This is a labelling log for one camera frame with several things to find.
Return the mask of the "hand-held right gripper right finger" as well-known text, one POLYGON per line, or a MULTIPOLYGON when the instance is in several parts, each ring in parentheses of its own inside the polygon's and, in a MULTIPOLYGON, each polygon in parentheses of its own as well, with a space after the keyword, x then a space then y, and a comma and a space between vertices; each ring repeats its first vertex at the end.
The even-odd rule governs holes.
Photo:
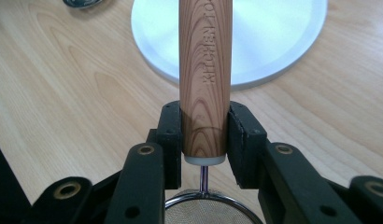
POLYGON ((262 184, 262 154, 267 132, 250 110, 237 102, 230 103, 228 113, 228 152, 237 185, 241 189, 258 189, 262 184))

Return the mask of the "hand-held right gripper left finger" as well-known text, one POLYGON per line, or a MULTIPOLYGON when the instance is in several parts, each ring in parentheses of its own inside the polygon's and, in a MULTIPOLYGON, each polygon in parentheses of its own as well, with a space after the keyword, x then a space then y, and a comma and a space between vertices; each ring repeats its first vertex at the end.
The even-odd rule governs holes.
POLYGON ((158 144, 163 149, 164 188, 179 189, 183 146, 179 101, 162 107, 158 125, 149 130, 147 141, 158 144))

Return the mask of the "wooden-handled mesh strainer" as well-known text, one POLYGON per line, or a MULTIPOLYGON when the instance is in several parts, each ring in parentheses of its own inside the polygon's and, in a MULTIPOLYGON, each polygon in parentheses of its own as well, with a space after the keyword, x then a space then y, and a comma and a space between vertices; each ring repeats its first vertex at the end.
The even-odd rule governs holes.
POLYGON ((200 167, 199 189, 165 203, 169 224, 262 224, 237 200, 208 186, 227 154, 233 0, 179 0, 179 109, 185 162, 200 167))

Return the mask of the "white utensil rack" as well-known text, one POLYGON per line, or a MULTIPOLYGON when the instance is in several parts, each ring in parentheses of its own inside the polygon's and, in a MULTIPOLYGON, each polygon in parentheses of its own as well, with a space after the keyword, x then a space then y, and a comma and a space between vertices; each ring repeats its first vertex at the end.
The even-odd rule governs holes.
MULTIPOLYGON (((234 0, 231 86, 273 80, 297 63, 319 37, 328 0, 234 0)), ((178 0, 134 0, 131 27, 150 68, 179 82, 178 0)))

